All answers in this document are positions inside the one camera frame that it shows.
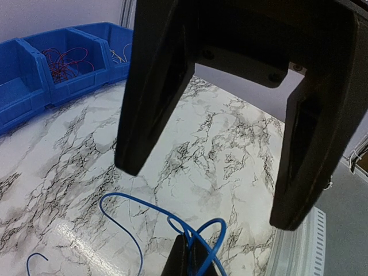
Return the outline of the blue plastic bin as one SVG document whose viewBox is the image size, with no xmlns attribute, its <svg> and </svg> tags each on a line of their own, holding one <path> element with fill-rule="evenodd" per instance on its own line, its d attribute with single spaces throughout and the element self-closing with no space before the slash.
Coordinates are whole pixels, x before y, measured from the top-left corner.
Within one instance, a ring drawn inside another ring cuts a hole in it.
<svg viewBox="0 0 368 276">
<path fill-rule="evenodd" d="M 51 104 L 58 106 L 88 94 L 110 80 L 107 41 L 75 28 L 25 37 L 45 59 Z"/>
<path fill-rule="evenodd" d="M 133 43 L 133 30 L 110 22 L 74 26 L 75 29 L 107 41 L 106 49 L 110 64 L 109 83 L 127 78 Z"/>
<path fill-rule="evenodd" d="M 1 134 L 51 103 L 44 56 L 23 39 L 1 43 Z"/>
</svg>

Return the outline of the blue plastic bin left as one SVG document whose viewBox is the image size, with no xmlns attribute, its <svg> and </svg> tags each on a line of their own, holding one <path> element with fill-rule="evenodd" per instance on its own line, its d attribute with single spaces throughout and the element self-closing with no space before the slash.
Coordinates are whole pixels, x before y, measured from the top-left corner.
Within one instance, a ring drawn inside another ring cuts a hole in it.
<svg viewBox="0 0 368 276">
<path fill-rule="evenodd" d="M 44 56 L 23 39 L 1 43 L 1 134 L 51 103 Z"/>
</svg>

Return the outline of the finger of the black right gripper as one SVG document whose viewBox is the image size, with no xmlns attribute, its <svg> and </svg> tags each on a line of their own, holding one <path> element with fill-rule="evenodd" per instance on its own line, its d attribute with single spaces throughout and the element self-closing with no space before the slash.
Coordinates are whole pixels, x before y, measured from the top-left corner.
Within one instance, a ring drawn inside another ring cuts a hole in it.
<svg viewBox="0 0 368 276">
<path fill-rule="evenodd" d="M 138 1 L 114 164 L 136 176 L 194 74 L 195 1 Z"/>
<path fill-rule="evenodd" d="M 367 112 L 367 18 L 339 20 L 287 101 L 270 224 L 293 231 L 323 192 Z"/>
</svg>

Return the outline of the aluminium frame post right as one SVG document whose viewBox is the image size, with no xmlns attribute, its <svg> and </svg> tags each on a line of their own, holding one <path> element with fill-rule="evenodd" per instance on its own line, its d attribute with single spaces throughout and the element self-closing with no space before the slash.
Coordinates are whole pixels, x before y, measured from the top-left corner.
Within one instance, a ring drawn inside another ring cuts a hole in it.
<svg viewBox="0 0 368 276">
<path fill-rule="evenodd" d="M 122 0 L 119 25 L 133 29 L 135 24 L 135 11 L 137 0 Z"/>
</svg>

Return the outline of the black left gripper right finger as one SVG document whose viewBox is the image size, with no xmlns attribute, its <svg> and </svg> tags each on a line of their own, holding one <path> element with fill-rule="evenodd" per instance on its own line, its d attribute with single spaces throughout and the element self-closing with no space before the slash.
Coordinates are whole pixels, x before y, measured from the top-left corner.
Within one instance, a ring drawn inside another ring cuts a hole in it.
<svg viewBox="0 0 368 276">
<path fill-rule="evenodd" d="M 200 267 L 204 263 L 205 259 L 208 256 L 208 252 L 203 244 L 199 240 L 195 240 L 194 244 L 190 248 L 189 251 L 189 275 L 195 276 L 197 275 Z M 212 262 L 210 262 L 209 267 L 204 272 L 204 276 L 218 276 L 217 271 Z"/>
</svg>

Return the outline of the blue plastic bin middle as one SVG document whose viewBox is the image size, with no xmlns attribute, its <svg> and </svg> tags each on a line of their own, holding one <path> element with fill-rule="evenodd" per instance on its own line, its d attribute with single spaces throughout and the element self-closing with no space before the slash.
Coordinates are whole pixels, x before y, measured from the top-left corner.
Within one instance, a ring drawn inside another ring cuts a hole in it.
<svg viewBox="0 0 368 276">
<path fill-rule="evenodd" d="M 58 106 L 88 94 L 110 80 L 107 41 L 75 28 L 25 37 L 45 59 L 51 104 Z"/>
</svg>

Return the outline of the blue plastic bin right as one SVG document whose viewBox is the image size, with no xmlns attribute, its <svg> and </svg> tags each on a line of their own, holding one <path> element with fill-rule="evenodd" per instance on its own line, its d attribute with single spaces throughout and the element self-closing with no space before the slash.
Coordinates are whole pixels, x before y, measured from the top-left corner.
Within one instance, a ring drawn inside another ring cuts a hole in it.
<svg viewBox="0 0 368 276">
<path fill-rule="evenodd" d="M 133 30 L 110 22 L 74 26 L 75 29 L 107 41 L 106 49 L 110 64 L 109 83 L 127 78 L 133 43 Z"/>
</svg>

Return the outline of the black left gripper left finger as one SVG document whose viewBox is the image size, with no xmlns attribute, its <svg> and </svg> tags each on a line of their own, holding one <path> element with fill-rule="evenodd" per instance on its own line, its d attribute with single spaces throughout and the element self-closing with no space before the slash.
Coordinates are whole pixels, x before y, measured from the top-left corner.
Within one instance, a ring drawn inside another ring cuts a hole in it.
<svg viewBox="0 0 368 276">
<path fill-rule="evenodd" d="M 164 265 L 161 276 L 187 276 L 189 250 L 185 235 L 178 235 Z"/>
</svg>

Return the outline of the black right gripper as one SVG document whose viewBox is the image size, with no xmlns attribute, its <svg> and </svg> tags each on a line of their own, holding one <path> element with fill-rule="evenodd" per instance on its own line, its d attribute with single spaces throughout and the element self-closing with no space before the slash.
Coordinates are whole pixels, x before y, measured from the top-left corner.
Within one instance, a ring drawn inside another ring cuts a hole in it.
<svg viewBox="0 0 368 276">
<path fill-rule="evenodd" d="M 180 1 L 183 21 L 172 83 L 196 63 L 268 88 L 289 68 L 367 88 L 366 1 Z"/>
</svg>

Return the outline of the aluminium front rail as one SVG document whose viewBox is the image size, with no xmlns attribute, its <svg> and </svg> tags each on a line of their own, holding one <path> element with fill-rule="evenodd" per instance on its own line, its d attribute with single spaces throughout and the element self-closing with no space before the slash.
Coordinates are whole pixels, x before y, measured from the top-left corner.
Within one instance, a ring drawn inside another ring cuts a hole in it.
<svg viewBox="0 0 368 276">
<path fill-rule="evenodd" d="M 295 231 L 276 230 L 266 275 L 323 275 L 326 214 L 312 208 Z"/>
</svg>

